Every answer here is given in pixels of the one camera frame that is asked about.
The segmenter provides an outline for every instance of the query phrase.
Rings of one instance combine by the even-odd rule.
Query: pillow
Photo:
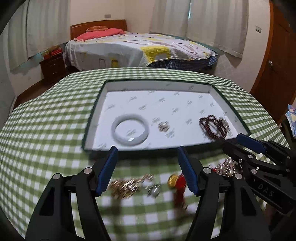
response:
[[[125,32],[123,32],[122,29],[117,28],[109,28],[103,31],[86,32],[75,38],[74,41],[85,41],[88,39],[102,38],[116,34],[125,34]]]
[[[288,112],[285,114],[285,116],[289,121],[293,137],[296,139],[296,111],[293,106],[288,105]]]
[[[104,31],[107,29],[108,28],[105,26],[93,26],[93,27],[88,28],[85,32]]]

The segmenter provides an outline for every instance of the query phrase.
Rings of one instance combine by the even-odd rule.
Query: wooden floor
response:
[[[79,72],[79,70],[73,66],[66,68],[66,70],[67,70],[67,75],[71,73]],[[52,86],[54,86],[56,83],[58,83],[60,80],[61,79],[57,79],[57,80],[54,80],[53,82],[48,82],[45,79],[40,80],[39,82],[37,82],[36,84],[34,84],[33,86],[25,90],[23,93],[21,93],[17,97],[17,100],[15,102],[13,109],[19,106],[20,104],[25,103],[26,101],[34,99],[37,96],[41,95],[42,93],[50,89]]]

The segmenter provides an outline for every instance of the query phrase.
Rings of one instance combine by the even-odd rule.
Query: wooden nightstand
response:
[[[41,61],[40,65],[48,83],[57,82],[67,75],[62,53]]]

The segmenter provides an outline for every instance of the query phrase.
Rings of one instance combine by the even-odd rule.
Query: bangle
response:
[[[212,122],[217,128],[217,133],[212,132],[209,123]],[[214,140],[225,140],[229,127],[226,120],[220,118],[219,120],[214,115],[200,118],[200,125],[207,135]]]
[[[133,137],[133,138],[123,138],[123,137],[119,136],[118,134],[116,134],[115,133],[116,127],[121,122],[126,121],[126,120],[137,120],[137,121],[141,122],[145,127],[144,132],[140,136]],[[111,126],[111,133],[112,133],[113,138],[117,142],[119,142],[120,144],[123,144],[123,145],[126,145],[126,146],[136,146],[136,145],[139,145],[142,142],[144,142],[146,140],[146,138],[148,137],[148,135],[149,135],[149,125],[148,125],[148,122],[143,117],[141,117],[140,115],[137,115],[137,114],[121,115],[121,116],[118,116],[115,119],[115,121],[113,122],[113,124]]]

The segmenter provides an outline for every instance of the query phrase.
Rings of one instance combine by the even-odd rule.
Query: green checkered tablecloth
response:
[[[249,93],[230,80],[195,72],[116,68],[74,73],[54,87],[18,106],[0,132],[0,205],[16,230],[24,237],[36,203],[49,179],[56,172],[63,176],[92,166],[81,149],[86,123],[100,88],[106,80],[169,79],[214,84],[229,100],[251,130],[251,137],[287,145],[276,123]],[[206,166],[225,155],[202,161]],[[100,213],[112,240],[184,239],[198,204],[187,189],[185,212],[173,208],[173,193],[166,183],[172,173],[181,173],[177,158],[120,161],[112,178],[155,175],[161,194],[147,198],[138,192],[131,198],[113,200],[110,191],[97,199]],[[219,233],[223,197],[213,236]],[[76,196],[72,194],[77,234],[83,237]]]

